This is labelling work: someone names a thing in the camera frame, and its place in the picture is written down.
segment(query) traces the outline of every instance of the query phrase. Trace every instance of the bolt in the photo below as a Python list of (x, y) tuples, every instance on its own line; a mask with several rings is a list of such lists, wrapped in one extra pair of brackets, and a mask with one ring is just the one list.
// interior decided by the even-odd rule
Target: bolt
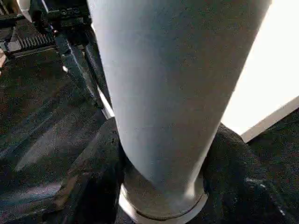
[(61, 11), (60, 11), (60, 13), (61, 13), (61, 15), (67, 15), (67, 11), (66, 11), (66, 10), (64, 10), (64, 9), (63, 9), (63, 10), (61, 10)]

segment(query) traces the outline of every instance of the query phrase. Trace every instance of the black fabric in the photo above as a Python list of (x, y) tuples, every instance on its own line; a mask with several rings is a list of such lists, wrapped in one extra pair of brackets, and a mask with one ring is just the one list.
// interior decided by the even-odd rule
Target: black fabric
[(254, 138), (249, 145), (298, 219), (299, 109)]

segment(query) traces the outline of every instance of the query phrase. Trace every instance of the machine part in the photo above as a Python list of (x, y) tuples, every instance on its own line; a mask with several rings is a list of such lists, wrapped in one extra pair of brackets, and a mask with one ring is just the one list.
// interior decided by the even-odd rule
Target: machine part
[(101, 89), (101, 92), (104, 94), (108, 103), (111, 105), (111, 100), (110, 100), (110, 96), (109, 96), (109, 92), (108, 92), (105, 74), (103, 71), (103, 66), (102, 66), (102, 61), (101, 61), (98, 45), (97, 45), (93, 30), (91, 28), (90, 28), (90, 30), (86, 31), (86, 36), (88, 39), (88, 44), (85, 47), (86, 59), (87, 59), (88, 63), (90, 64), (90, 67), (92, 68), (93, 74), (95, 76), (95, 79), (97, 80), (97, 83), (99, 85), (99, 88)]
[(0, 42), (0, 47), (8, 59), (56, 48), (54, 37), (51, 34), (37, 35), (14, 42)]
[(23, 20), (25, 17), (22, 14), (8, 14), (0, 16), (0, 28), (14, 27), (18, 20)]
[(269, 1), (88, 5), (124, 151), (183, 215)]
[(103, 103), (97, 89), (97, 84), (92, 77), (81, 50), (78, 49), (78, 46), (73, 46), (69, 42), (67, 32), (56, 35), (55, 42), (67, 73), (74, 84), (80, 89), (87, 100), (91, 99), (95, 106), (102, 109)]

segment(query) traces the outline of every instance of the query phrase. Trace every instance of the white tube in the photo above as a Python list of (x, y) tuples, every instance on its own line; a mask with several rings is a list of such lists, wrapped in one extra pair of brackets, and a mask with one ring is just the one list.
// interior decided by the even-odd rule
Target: white tube
[(269, 1), (88, 4), (124, 151), (184, 205)]

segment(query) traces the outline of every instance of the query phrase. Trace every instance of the cylinder base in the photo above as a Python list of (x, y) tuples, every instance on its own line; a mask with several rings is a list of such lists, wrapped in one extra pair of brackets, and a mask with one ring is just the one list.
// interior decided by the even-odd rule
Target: cylinder base
[(157, 190), (134, 169), (126, 173), (119, 205), (135, 223), (184, 224), (201, 211), (207, 198), (201, 175), (192, 190), (178, 195), (168, 190)]

